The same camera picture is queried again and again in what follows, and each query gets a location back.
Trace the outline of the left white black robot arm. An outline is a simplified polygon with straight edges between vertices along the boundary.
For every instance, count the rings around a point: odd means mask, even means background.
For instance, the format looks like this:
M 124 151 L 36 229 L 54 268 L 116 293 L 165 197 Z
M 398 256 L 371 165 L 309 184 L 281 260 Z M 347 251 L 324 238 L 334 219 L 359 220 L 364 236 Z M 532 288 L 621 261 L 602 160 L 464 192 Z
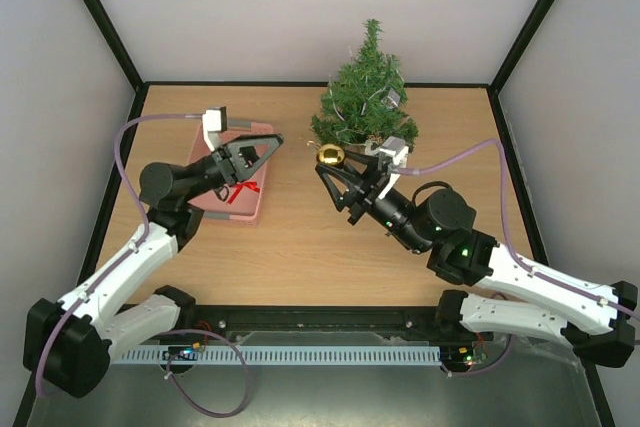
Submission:
M 249 180 L 283 142 L 280 134 L 242 135 L 188 165 L 153 162 L 142 170 L 143 222 L 129 241 L 58 301 L 40 299 L 28 312 L 23 363 L 35 375 L 38 395 L 46 395 L 50 383 L 81 398 L 113 362 L 180 324 L 195 300 L 171 286 L 122 307 L 195 236 L 204 212 L 193 199 Z

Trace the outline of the red ribbon bow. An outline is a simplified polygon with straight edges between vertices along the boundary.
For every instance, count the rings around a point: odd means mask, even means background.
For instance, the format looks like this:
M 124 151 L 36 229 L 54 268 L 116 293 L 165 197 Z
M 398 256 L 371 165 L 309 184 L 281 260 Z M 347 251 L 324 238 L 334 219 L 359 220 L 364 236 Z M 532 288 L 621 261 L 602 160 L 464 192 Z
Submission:
M 261 188 L 256 181 L 244 181 L 234 185 L 233 192 L 229 195 L 227 199 L 228 204 L 233 204 L 238 196 L 243 191 L 250 191 L 259 194 L 261 192 Z

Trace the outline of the pink plastic basket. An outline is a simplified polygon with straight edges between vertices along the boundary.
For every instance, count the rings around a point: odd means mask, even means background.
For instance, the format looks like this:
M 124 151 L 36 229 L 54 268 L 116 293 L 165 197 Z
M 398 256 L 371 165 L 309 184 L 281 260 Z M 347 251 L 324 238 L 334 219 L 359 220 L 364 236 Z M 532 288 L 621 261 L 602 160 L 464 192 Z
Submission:
M 273 134 L 274 132 L 274 127 L 268 123 L 232 119 L 228 121 L 227 130 L 219 133 L 218 137 L 221 143 L 226 143 L 242 135 Z M 265 163 L 245 182 L 244 187 L 233 186 L 223 190 L 222 199 L 214 191 L 208 191 L 191 200 L 190 203 L 204 211 L 205 219 L 256 226 L 266 192 L 267 171 L 268 164 Z

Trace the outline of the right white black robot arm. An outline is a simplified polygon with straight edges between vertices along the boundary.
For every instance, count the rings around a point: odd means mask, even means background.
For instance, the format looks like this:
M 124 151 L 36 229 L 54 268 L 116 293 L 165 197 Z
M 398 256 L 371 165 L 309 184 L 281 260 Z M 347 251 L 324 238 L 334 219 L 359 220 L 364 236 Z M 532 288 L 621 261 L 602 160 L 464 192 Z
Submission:
M 635 349 L 636 286 L 585 281 L 516 253 L 474 229 L 475 210 L 446 182 L 423 184 L 430 193 L 423 201 L 406 198 L 394 184 L 412 172 L 407 154 L 399 147 L 367 156 L 326 144 L 315 171 L 350 224 L 369 215 L 406 250 L 428 254 L 428 269 L 452 284 L 436 314 L 443 336 L 502 332 L 556 342 L 596 365 L 626 364 Z

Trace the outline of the gold bauble ornament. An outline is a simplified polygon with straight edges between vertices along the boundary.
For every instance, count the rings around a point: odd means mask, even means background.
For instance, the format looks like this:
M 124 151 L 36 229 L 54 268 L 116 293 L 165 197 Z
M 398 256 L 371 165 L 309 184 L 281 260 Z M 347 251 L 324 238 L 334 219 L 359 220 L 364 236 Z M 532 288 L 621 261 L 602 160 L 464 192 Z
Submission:
M 307 141 L 306 146 L 313 150 L 315 160 L 318 164 L 341 167 L 346 160 L 345 151 L 342 147 L 327 143 L 320 144 L 316 141 Z

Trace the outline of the silver gift box ornament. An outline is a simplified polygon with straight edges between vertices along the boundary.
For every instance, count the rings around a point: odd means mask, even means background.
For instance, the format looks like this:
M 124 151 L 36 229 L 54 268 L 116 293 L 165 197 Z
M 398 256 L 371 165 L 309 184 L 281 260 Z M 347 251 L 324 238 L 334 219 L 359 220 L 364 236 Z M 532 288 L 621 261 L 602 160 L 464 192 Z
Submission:
M 387 109 L 397 109 L 401 105 L 401 95 L 394 89 L 390 89 L 382 103 Z

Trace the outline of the silver reindeer ornament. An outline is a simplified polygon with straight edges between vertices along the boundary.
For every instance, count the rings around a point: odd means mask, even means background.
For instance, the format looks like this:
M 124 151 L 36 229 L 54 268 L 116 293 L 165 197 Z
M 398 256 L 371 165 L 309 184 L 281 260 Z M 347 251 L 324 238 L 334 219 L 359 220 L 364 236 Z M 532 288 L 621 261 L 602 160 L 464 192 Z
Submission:
M 370 137 L 364 142 L 364 154 L 376 156 L 384 141 L 379 137 Z

